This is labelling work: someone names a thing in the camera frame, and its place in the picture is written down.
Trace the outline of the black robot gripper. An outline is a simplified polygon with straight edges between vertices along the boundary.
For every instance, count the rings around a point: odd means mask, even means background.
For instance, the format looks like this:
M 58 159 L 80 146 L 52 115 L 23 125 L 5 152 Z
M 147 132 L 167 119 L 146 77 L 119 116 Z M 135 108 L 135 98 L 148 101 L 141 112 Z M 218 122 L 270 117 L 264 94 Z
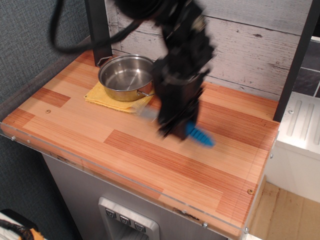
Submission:
M 179 79 L 170 74 L 167 60 L 159 58 L 153 64 L 151 75 L 155 95 L 161 103 L 157 117 L 160 134 L 185 140 L 187 122 L 196 124 L 198 120 L 204 73 Z

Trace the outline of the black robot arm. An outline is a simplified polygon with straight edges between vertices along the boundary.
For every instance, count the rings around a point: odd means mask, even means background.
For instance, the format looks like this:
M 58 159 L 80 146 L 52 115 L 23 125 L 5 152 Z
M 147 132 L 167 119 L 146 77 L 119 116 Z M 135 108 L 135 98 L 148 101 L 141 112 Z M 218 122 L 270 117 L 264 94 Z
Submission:
M 197 127 L 205 65 L 214 47 L 206 35 L 202 9 L 193 0 L 117 0 L 117 7 L 135 25 L 152 20 L 161 27 L 167 55 L 151 70 L 155 95 L 160 100 L 157 122 L 163 137 L 188 137 L 212 147 L 214 141 Z

